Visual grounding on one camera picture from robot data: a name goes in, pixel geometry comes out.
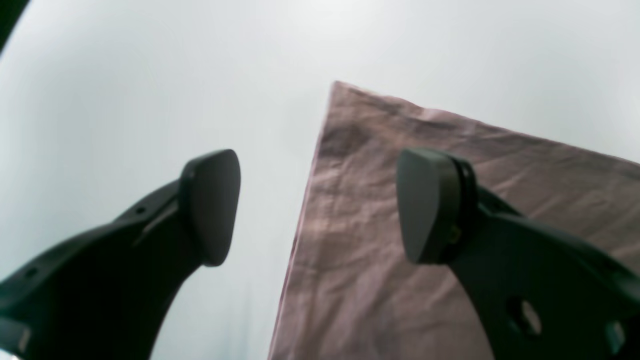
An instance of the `screw hole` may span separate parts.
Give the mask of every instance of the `screw hole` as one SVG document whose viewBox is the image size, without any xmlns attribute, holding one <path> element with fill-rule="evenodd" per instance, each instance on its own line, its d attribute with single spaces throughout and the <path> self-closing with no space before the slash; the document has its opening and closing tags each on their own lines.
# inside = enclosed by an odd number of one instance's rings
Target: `screw hole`
<svg viewBox="0 0 640 360">
<path fill-rule="evenodd" d="M 507 301 L 507 312 L 511 318 L 511 323 L 518 332 L 525 336 L 540 336 L 542 333 L 542 322 L 538 312 L 528 301 L 516 297 Z"/>
<path fill-rule="evenodd" d="M 24 274 L 24 277 L 26 277 L 27 279 L 29 279 L 30 277 L 33 277 L 35 274 L 38 273 L 38 269 L 36 268 L 30 268 L 29 270 L 27 270 L 27 272 Z"/>
</svg>

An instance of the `black plastic part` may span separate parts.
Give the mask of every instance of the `black plastic part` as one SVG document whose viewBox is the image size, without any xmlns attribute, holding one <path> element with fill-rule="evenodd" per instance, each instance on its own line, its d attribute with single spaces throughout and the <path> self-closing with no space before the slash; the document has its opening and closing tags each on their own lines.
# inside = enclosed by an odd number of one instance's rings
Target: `black plastic part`
<svg viewBox="0 0 640 360">
<path fill-rule="evenodd" d="M 445 263 L 456 274 L 495 358 L 639 359 L 640 279 L 581 239 L 523 217 L 477 187 L 474 176 L 459 172 L 456 178 L 446 157 L 462 161 L 429 149 L 404 151 L 398 159 L 403 242 L 411 261 Z M 440 227 L 451 226 L 455 203 L 442 202 L 457 198 L 441 190 L 456 193 L 451 186 L 460 186 L 458 193 L 476 188 L 477 201 L 461 202 L 458 213 L 467 214 L 458 222 L 461 238 L 455 251 L 443 251 L 451 247 L 442 245 L 447 235 L 424 232 L 438 229 L 441 218 Z M 432 249 L 435 255 L 428 254 Z"/>
<path fill-rule="evenodd" d="M 189 179 L 154 191 L 113 223 L 60 243 L 3 281 L 0 348 L 23 360 L 148 359 L 184 280 L 204 259 L 221 263 L 229 248 L 237 157 L 215 152 L 196 164 L 186 167 Z M 193 181 L 201 178 L 217 181 Z M 226 196 L 211 196 L 219 193 Z M 180 197 L 199 199 L 198 206 L 185 210 Z M 193 224 L 203 222 L 226 231 L 194 238 Z"/>
<path fill-rule="evenodd" d="M 468 205 L 476 203 L 477 194 L 471 166 L 444 152 L 405 149 L 398 158 L 396 182 L 408 259 L 443 263 L 472 218 Z"/>
<path fill-rule="evenodd" d="M 207 266 L 224 262 L 240 193 L 240 166 L 231 150 L 191 160 L 180 178 L 180 209 Z"/>
<path fill-rule="evenodd" d="M 15 27 L 28 0 L 2 0 L 0 1 L 0 55 L 7 43 L 13 27 Z"/>
</svg>

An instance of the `pink cloth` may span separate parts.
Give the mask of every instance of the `pink cloth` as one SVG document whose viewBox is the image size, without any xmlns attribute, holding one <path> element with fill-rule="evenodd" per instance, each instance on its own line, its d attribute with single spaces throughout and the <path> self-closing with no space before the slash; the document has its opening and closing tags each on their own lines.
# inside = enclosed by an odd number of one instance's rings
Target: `pink cloth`
<svg viewBox="0 0 640 360">
<path fill-rule="evenodd" d="M 270 359 L 493 358 L 451 271 L 404 256 L 395 188 L 404 147 L 468 159 L 481 185 L 526 216 L 640 270 L 640 165 L 336 83 Z"/>
</svg>

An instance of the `hole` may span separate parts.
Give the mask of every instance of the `hole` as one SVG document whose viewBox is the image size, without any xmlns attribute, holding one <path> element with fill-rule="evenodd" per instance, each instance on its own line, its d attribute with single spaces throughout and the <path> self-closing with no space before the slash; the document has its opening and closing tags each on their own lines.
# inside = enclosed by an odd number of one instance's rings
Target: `hole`
<svg viewBox="0 0 640 360">
<path fill-rule="evenodd" d="M 512 325 L 525 336 L 539 336 L 542 333 L 540 316 L 530 302 L 519 297 L 509 299 L 507 312 Z"/>
<path fill-rule="evenodd" d="M 610 323 L 607 326 L 607 337 L 609 344 L 611 344 L 612 354 L 617 354 L 627 340 L 624 326 L 620 322 Z"/>
<path fill-rule="evenodd" d="M 27 279 L 29 279 L 30 277 L 33 277 L 35 274 L 38 273 L 38 269 L 36 268 L 30 268 L 29 270 L 27 270 L 27 272 L 24 274 L 24 277 L 26 277 Z"/>
</svg>

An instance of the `white table surface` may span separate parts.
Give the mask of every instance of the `white table surface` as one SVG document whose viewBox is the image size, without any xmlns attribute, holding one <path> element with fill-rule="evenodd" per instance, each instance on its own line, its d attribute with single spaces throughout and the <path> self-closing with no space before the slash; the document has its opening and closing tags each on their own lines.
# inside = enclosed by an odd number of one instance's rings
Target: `white table surface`
<svg viewBox="0 0 640 360">
<path fill-rule="evenodd" d="M 229 257 L 153 359 L 266 359 L 334 80 L 640 161 L 637 1 L 33 0 L 0 57 L 0 276 L 235 149 Z"/>
</svg>

